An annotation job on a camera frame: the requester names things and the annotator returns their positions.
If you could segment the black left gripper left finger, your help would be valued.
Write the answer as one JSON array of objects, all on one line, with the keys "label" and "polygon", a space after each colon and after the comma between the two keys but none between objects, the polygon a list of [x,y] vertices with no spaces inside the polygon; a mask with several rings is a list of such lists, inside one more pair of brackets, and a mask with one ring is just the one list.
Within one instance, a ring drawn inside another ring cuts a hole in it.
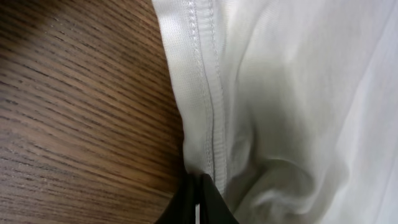
[{"label": "black left gripper left finger", "polygon": [[196,191],[196,177],[187,174],[155,224],[195,224]]}]

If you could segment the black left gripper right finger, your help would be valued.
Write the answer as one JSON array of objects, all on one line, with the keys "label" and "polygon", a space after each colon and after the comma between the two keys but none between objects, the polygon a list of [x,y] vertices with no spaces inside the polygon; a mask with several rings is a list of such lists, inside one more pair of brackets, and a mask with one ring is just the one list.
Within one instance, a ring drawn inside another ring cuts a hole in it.
[{"label": "black left gripper right finger", "polygon": [[208,174],[200,176],[200,224],[239,224]]}]

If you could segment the white polo shirt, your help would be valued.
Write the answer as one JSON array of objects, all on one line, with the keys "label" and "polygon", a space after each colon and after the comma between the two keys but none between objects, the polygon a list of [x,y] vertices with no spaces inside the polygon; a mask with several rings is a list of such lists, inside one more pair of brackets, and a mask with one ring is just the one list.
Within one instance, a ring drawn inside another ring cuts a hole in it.
[{"label": "white polo shirt", "polygon": [[189,172],[240,223],[397,222],[397,1],[154,1]]}]

